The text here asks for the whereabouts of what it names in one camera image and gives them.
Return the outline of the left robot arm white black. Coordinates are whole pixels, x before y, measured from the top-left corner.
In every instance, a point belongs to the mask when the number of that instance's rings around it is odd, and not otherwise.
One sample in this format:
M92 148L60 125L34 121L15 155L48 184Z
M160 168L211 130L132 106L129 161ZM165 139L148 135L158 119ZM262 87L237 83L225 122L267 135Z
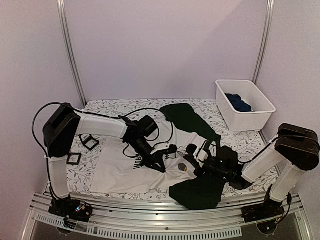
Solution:
M157 129L150 116L131 120L126 115L113 117L86 112L69 103L58 102L57 106L43 126L43 143L39 146L44 151L50 194L57 200L54 207L63 217L70 217L75 211L69 202L67 160L76 136L101 135L120 139L142 158L142 166L165 173L163 154L147 141Z

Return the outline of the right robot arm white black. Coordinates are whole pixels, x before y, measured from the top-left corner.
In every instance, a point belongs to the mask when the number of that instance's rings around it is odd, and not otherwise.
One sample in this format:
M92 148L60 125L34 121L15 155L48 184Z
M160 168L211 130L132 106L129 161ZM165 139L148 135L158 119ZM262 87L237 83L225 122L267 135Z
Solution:
M187 146L184 158L194 167L196 177L210 174L237 190L249 188L261 175L286 161L279 179L268 190L269 199L258 208L262 218L269 218L300 178L319 165L319 154L315 131L283 123L276 136L249 161L240 161L238 153L228 146L214 146L209 150L194 144Z

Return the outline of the white green raglan t-shirt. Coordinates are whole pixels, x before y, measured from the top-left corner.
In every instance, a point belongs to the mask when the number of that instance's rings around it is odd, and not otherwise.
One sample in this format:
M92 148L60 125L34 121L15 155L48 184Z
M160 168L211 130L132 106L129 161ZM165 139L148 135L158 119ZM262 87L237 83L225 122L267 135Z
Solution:
M108 137L100 154L90 192L94 194L148 194L165 190L170 198L190 210L214 209L220 203L224 183L213 176L196 177L195 168L184 158L189 144L212 151L221 136L188 103L163 106L169 120L158 123L158 142L170 139L176 153L163 156L165 173L142 166L142 157L121 139ZM187 166L180 171L178 164Z

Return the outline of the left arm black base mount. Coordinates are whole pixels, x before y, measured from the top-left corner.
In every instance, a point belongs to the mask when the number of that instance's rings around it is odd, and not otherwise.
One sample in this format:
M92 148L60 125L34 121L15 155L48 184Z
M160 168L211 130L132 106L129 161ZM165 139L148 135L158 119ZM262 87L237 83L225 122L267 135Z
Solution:
M88 223L93 213L93 207L86 202L74 199L53 199L48 212L66 220Z

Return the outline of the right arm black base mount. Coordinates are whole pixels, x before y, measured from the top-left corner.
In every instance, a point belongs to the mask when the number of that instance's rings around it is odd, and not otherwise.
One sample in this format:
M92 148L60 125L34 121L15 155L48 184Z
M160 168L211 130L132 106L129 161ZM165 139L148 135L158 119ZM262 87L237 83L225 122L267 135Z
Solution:
M266 195L262 203L242 207L241 217L246 223L250 223L283 215L285 210L282 203L274 201Z

